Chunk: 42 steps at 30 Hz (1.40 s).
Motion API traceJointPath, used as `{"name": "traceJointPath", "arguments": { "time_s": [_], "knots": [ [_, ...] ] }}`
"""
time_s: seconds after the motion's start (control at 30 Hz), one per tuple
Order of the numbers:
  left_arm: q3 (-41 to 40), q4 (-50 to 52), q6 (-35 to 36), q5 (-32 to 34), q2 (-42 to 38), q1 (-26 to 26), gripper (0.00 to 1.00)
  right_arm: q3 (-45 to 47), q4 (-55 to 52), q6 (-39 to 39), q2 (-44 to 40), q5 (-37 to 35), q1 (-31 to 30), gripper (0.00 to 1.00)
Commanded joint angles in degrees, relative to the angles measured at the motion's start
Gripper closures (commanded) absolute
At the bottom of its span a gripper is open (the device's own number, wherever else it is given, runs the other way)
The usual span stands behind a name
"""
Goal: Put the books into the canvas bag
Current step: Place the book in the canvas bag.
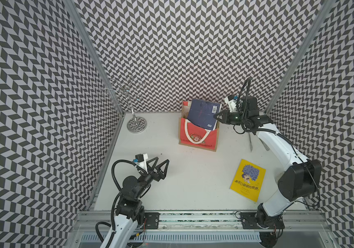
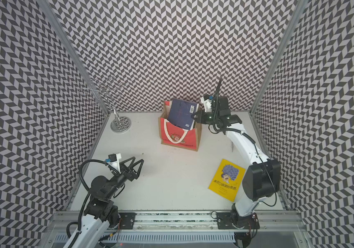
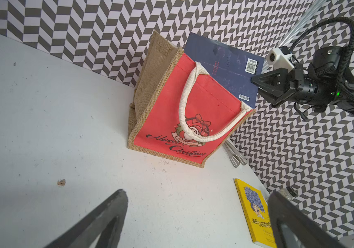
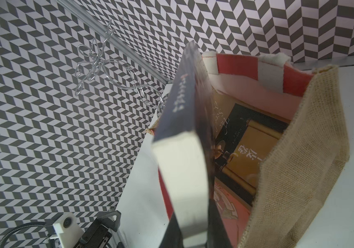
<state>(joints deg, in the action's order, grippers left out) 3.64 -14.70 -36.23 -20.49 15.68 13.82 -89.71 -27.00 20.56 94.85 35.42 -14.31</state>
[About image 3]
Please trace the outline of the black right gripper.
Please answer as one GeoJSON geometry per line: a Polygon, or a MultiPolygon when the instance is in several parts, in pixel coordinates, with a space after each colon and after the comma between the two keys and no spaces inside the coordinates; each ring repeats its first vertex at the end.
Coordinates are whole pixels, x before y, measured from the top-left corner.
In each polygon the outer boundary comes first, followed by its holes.
{"type": "Polygon", "coordinates": [[[251,82],[258,87],[258,93],[272,107],[279,107],[285,101],[328,106],[336,97],[337,87],[334,82],[314,81],[304,78],[303,69],[291,72],[279,68],[261,75],[255,75],[251,82]]]}

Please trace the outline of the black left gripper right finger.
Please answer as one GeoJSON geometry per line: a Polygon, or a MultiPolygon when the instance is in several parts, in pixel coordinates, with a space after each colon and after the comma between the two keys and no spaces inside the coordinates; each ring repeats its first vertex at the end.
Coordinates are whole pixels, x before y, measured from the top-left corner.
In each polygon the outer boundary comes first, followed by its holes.
{"type": "Polygon", "coordinates": [[[278,248],[344,247],[278,192],[270,195],[268,210],[278,248]]]}

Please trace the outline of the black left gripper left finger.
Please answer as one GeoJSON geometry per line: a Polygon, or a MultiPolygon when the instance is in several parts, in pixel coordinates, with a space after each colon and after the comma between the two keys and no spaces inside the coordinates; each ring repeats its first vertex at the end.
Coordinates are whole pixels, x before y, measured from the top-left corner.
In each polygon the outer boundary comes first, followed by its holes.
{"type": "Polygon", "coordinates": [[[47,245],[48,248],[116,248],[120,241],[128,197],[119,189],[63,235],[47,245]]]}

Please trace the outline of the yellow book blue illustration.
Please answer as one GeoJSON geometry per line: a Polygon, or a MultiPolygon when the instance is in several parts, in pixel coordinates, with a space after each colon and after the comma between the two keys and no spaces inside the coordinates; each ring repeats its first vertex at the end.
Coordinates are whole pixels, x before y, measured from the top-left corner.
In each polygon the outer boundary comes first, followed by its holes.
{"type": "Polygon", "coordinates": [[[262,193],[249,184],[234,179],[252,242],[263,248],[277,247],[272,231],[268,205],[262,193]]]}

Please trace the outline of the red burlap Christmas bag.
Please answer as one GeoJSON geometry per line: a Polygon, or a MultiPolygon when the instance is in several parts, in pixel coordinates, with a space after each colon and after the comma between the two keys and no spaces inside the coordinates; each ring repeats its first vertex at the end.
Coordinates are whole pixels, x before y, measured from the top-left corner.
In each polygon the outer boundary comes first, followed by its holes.
{"type": "Polygon", "coordinates": [[[127,146],[203,168],[254,110],[157,31],[129,109],[127,146]]]}

